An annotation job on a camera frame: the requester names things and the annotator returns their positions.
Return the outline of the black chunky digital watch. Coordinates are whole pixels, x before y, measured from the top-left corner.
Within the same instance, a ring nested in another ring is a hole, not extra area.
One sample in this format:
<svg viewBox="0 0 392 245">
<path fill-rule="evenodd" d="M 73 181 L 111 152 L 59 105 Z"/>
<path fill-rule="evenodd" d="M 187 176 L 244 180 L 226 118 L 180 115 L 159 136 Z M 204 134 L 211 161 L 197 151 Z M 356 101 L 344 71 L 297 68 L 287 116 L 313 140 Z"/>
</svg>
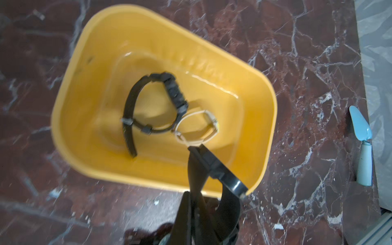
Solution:
<svg viewBox="0 0 392 245">
<path fill-rule="evenodd" d="M 131 88 L 121 118 L 130 155 L 137 156 L 133 128 L 146 135 L 173 131 L 188 108 L 173 74 L 163 72 L 143 76 Z"/>
</svg>

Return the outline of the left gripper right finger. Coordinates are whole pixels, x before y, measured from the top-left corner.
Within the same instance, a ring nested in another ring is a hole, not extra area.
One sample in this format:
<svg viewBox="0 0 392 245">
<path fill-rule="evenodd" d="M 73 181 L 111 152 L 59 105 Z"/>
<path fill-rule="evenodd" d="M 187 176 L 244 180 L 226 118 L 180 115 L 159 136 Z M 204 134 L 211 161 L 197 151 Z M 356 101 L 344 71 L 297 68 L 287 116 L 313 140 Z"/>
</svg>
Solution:
<svg viewBox="0 0 392 245">
<path fill-rule="evenodd" d="M 223 193 L 211 222 L 220 245 L 234 245 L 238 240 L 239 219 L 242 205 L 240 199 L 227 187 Z"/>
</svg>

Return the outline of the small beige strap watch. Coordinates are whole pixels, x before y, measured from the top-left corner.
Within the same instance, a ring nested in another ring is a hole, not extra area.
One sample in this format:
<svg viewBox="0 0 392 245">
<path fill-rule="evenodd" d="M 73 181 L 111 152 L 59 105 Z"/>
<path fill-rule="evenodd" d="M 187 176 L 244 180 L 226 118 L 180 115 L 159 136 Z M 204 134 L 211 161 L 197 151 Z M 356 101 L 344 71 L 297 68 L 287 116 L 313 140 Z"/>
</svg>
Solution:
<svg viewBox="0 0 392 245">
<path fill-rule="evenodd" d="M 175 126 L 173 134 L 178 143 L 198 147 L 208 143 L 219 134 L 219 123 L 208 110 L 186 114 Z"/>
</svg>

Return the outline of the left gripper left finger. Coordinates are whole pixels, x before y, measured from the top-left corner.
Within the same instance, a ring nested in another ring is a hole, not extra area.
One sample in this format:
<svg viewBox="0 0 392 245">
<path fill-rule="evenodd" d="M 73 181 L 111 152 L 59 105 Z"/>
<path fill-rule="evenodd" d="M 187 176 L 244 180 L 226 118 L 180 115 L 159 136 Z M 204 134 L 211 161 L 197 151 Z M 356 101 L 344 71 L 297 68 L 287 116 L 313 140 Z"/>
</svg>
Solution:
<svg viewBox="0 0 392 245">
<path fill-rule="evenodd" d="M 167 245 L 191 245 L 192 243 L 192 205 L 190 192 L 183 194 L 175 223 Z"/>
</svg>

